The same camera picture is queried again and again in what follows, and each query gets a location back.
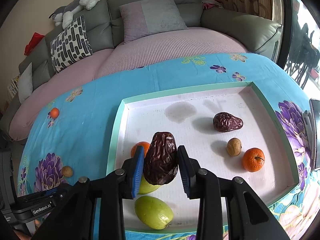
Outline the brown longan fruit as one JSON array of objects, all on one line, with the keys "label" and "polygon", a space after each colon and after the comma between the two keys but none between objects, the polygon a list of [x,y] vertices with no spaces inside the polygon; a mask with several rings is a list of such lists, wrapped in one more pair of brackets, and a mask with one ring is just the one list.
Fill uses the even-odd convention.
[{"label": "brown longan fruit", "polygon": [[64,166],[61,172],[62,172],[62,175],[66,178],[70,178],[73,176],[73,170],[70,166]]}]

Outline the large orange with stem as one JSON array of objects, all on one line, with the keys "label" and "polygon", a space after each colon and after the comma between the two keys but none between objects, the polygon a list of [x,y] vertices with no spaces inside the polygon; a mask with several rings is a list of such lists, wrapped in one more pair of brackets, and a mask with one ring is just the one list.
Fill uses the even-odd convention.
[{"label": "large orange with stem", "polygon": [[242,158],[242,165],[248,172],[259,171],[265,163],[265,156],[261,149],[250,148],[247,150]]}]

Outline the green guava fruit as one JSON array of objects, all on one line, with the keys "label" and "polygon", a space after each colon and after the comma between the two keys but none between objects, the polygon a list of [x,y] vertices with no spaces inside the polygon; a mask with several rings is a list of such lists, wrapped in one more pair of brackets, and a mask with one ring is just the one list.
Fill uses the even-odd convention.
[{"label": "green guava fruit", "polygon": [[166,228],[174,217],[167,203],[152,196],[139,197],[135,201],[135,213],[143,224],[155,230]]}]

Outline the dark red wrinkled date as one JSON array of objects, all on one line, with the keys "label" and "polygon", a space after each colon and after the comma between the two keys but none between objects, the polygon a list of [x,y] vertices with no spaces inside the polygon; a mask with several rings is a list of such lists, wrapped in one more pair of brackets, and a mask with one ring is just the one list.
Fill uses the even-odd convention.
[{"label": "dark red wrinkled date", "polygon": [[144,158],[143,175],[151,185],[165,185],[178,172],[177,147],[170,132],[156,132]]}]

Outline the brown longan in tray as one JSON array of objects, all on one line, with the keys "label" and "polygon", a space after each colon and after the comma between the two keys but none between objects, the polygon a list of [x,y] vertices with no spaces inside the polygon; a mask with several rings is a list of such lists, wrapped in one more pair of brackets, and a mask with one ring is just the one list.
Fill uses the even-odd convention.
[{"label": "brown longan in tray", "polygon": [[230,156],[235,157],[241,153],[242,144],[240,139],[232,138],[227,142],[227,152]]}]

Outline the green guava in tray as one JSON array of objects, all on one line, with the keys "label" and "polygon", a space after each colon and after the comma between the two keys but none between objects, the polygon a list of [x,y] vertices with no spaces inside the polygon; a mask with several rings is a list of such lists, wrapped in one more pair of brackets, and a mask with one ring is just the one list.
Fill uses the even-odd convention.
[{"label": "green guava in tray", "polygon": [[160,185],[149,184],[144,178],[144,176],[142,175],[138,194],[149,194],[149,193],[152,193],[153,191],[156,191],[160,187],[161,187]]}]

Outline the blue floral tablecloth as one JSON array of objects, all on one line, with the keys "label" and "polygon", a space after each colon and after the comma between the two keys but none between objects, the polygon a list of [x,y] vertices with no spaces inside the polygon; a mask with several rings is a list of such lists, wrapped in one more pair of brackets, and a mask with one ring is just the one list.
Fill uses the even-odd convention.
[{"label": "blue floral tablecloth", "polygon": [[[259,54],[208,54],[163,61],[104,76],[68,91],[45,105],[30,130],[17,179],[24,196],[75,184],[86,176],[105,177],[111,134],[121,101],[164,90],[231,82],[252,82],[273,108],[290,143],[298,185],[268,205],[291,239],[299,239],[319,212],[319,172],[311,169],[310,147],[303,123],[309,100],[295,81]],[[52,108],[60,111],[50,117]],[[70,166],[66,178],[62,168]]]}]

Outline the white tray with mint rim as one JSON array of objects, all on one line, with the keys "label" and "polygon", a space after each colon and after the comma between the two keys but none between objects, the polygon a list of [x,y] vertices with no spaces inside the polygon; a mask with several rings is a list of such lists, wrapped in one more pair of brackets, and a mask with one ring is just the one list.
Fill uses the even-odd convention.
[{"label": "white tray with mint rim", "polygon": [[[227,112],[243,120],[241,129],[218,132],[213,117]],[[107,172],[122,166],[131,148],[150,142],[156,132],[170,132],[176,145],[216,176],[243,178],[266,205],[272,205],[298,183],[290,143],[268,100],[252,82],[231,82],[176,88],[132,96],[121,101],[114,120]],[[242,156],[231,157],[227,142],[238,138],[242,150],[259,148],[263,168],[248,172]]]}]

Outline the small orange tangerine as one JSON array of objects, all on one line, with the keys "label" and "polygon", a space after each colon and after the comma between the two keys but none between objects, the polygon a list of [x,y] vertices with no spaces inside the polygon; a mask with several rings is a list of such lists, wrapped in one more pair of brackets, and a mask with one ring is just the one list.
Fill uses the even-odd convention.
[{"label": "small orange tangerine", "polygon": [[52,108],[52,110],[50,111],[50,117],[52,119],[56,119],[59,116],[59,114],[60,114],[60,111],[56,107]]}]

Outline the dark red date in tray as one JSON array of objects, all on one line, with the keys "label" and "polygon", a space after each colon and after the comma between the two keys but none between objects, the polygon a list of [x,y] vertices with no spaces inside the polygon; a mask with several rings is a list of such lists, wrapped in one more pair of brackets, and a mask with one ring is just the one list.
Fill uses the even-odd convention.
[{"label": "dark red date in tray", "polygon": [[243,127],[243,120],[227,112],[217,113],[213,117],[214,128],[218,132],[231,132]]}]

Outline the smartphone on stand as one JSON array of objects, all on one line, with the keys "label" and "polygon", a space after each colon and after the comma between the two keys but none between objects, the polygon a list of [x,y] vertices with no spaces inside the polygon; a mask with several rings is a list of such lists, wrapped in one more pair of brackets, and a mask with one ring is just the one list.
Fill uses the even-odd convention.
[{"label": "smartphone on stand", "polygon": [[311,151],[311,168],[318,171],[320,168],[320,120],[319,100],[309,100],[310,110],[304,111],[303,121]]}]

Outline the light grey cushion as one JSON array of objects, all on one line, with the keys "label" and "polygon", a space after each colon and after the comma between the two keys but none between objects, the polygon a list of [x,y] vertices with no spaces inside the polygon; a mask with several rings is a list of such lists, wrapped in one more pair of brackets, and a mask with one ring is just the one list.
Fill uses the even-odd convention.
[{"label": "light grey cushion", "polygon": [[29,63],[18,80],[18,98],[23,103],[33,92],[33,65]]}]

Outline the black white patterned cushion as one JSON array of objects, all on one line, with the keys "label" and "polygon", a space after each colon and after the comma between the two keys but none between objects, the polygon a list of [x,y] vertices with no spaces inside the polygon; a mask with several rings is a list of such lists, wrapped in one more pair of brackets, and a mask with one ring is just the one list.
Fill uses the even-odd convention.
[{"label": "black white patterned cushion", "polygon": [[93,55],[93,50],[87,38],[84,15],[74,19],[71,25],[52,40],[50,55],[56,73],[63,71],[81,59]]}]

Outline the red bag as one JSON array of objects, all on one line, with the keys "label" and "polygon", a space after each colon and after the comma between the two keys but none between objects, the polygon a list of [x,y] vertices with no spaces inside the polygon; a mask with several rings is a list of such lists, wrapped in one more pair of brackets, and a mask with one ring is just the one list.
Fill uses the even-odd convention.
[{"label": "red bag", "polygon": [[44,35],[39,34],[37,32],[33,33],[31,40],[25,46],[24,56],[28,56],[44,37],[45,37]]}]

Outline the grey leather sofa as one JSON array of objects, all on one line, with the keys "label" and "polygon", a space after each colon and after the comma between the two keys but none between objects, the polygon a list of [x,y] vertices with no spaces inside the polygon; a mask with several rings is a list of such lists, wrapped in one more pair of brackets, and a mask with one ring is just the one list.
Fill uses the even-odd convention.
[{"label": "grey leather sofa", "polygon": [[267,18],[212,7],[200,0],[100,0],[74,16],[86,38],[55,27],[20,63],[31,68],[31,94],[15,96],[1,118],[1,135],[28,137],[40,110],[85,83],[179,57],[250,52],[278,58],[282,25]]}]

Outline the pink sofa cover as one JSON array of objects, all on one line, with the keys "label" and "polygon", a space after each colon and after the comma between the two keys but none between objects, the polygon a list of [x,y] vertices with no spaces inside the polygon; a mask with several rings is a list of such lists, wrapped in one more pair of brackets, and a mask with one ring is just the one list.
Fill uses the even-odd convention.
[{"label": "pink sofa cover", "polygon": [[192,27],[140,38],[115,49],[104,49],[43,78],[24,102],[15,96],[1,118],[1,131],[13,141],[28,137],[40,110],[58,96],[97,78],[179,57],[214,53],[246,53],[234,38],[214,30]]}]

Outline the grey white plush toy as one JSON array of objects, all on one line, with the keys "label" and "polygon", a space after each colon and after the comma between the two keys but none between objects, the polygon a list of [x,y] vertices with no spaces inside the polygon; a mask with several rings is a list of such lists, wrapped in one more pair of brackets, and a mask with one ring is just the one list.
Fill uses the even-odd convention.
[{"label": "grey white plush toy", "polygon": [[57,8],[50,16],[55,26],[61,25],[66,29],[73,22],[73,16],[80,11],[86,9],[91,10],[95,7],[98,0],[73,0],[68,5]]}]

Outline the purple grey cushion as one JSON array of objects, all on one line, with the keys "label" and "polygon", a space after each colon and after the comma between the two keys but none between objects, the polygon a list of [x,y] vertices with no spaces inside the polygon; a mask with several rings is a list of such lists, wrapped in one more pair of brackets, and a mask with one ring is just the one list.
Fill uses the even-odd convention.
[{"label": "purple grey cushion", "polygon": [[174,0],[141,0],[119,7],[124,24],[124,42],[187,26]]}]

